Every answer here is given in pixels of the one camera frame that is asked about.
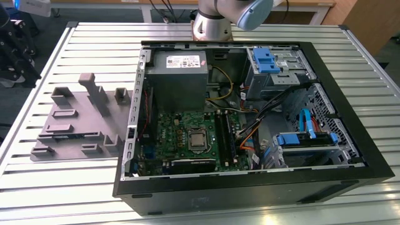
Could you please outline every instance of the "white label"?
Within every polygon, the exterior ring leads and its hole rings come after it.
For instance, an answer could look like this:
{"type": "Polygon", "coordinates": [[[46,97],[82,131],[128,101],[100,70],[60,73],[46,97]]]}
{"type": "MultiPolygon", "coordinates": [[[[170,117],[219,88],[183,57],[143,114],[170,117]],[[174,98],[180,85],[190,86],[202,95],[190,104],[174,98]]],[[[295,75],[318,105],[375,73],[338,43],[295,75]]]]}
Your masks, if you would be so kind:
{"type": "Polygon", "coordinates": [[[242,100],[246,100],[246,93],[244,92],[240,92],[240,98],[242,98],[242,100]]]}
{"type": "Polygon", "coordinates": [[[287,67],[288,66],[287,62],[276,62],[276,65],[279,67],[287,67]]]}
{"type": "Polygon", "coordinates": [[[259,156],[256,156],[256,154],[252,154],[251,159],[255,161],[256,164],[259,164],[260,158],[259,158],[259,156]]]}
{"type": "Polygon", "coordinates": [[[200,56],[171,55],[167,57],[167,68],[200,68],[200,56]]]}
{"type": "Polygon", "coordinates": [[[51,0],[14,0],[15,8],[26,13],[51,16],[51,0]]]}

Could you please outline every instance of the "blue plastic latch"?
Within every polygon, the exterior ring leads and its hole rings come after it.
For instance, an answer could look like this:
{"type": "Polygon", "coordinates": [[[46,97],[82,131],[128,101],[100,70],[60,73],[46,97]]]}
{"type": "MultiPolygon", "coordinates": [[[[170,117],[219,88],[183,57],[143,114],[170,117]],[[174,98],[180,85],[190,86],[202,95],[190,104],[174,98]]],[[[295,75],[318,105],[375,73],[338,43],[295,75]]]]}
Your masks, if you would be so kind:
{"type": "Polygon", "coordinates": [[[336,133],[331,133],[331,138],[332,138],[334,143],[338,144],[339,138],[338,138],[336,133]]]}
{"type": "Polygon", "coordinates": [[[259,73],[280,73],[280,68],[275,65],[275,56],[271,54],[268,48],[255,48],[255,61],[259,66],[259,73]]]}
{"type": "Polygon", "coordinates": [[[276,136],[278,144],[283,145],[286,142],[283,141],[283,138],[280,135],[276,136]]]}
{"type": "Polygon", "coordinates": [[[300,111],[300,118],[299,118],[299,131],[303,132],[307,131],[311,135],[311,138],[316,138],[315,132],[314,132],[314,127],[312,127],[312,121],[311,121],[311,111],[308,109],[302,109],[300,111]]]}
{"type": "Polygon", "coordinates": [[[300,144],[298,134],[284,134],[280,135],[286,144],[300,144]]]}

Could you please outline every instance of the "green motherboard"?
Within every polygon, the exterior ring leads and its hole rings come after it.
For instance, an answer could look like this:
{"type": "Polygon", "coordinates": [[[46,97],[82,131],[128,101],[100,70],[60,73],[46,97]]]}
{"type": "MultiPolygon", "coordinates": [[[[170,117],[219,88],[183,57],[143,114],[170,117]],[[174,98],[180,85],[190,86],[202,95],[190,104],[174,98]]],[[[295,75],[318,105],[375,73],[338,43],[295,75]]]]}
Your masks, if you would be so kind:
{"type": "MultiPolygon", "coordinates": [[[[216,172],[239,171],[248,169],[248,158],[246,154],[236,157],[236,163],[223,165],[219,152],[219,134],[215,124],[215,113],[183,112],[160,113],[158,121],[158,144],[154,159],[147,163],[147,175],[163,175],[164,171],[160,161],[186,158],[210,158],[216,160],[216,172]],[[194,148],[203,143],[204,148],[194,148]]],[[[239,115],[230,115],[230,126],[232,132],[240,130],[239,115]]]]}

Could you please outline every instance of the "yellow wire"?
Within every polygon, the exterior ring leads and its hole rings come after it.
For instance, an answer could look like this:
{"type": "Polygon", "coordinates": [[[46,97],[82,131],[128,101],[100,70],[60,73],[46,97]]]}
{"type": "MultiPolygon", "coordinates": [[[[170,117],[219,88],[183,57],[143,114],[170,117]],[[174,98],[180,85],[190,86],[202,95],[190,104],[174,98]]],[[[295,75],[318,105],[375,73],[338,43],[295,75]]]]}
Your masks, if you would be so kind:
{"type": "Polygon", "coordinates": [[[216,68],[227,77],[227,79],[230,80],[230,83],[231,83],[231,89],[230,89],[230,92],[227,95],[222,96],[222,97],[210,97],[207,98],[207,100],[220,100],[220,99],[224,99],[226,97],[228,97],[234,91],[234,82],[231,80],[231,77],[228,76],[228,74],[226,73],[226,71],[222,70],[222,68],[216,67],[216,66],[212,66],[214,68],[216,68]]]}

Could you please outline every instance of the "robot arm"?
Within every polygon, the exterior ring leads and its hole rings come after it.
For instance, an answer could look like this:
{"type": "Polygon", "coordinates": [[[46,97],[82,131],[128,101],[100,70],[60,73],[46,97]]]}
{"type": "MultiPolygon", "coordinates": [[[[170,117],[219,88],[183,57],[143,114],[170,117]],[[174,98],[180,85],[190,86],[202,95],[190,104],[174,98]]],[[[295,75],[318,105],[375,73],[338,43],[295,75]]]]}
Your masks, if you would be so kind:
{"type": "Polygon", "coordinates": [[[272,7],[274,0],[199,0],[199,13],[194,24],[195,38],[228,40],[231,23],[243,30],[256,29],[267,19],[272,7]]]}

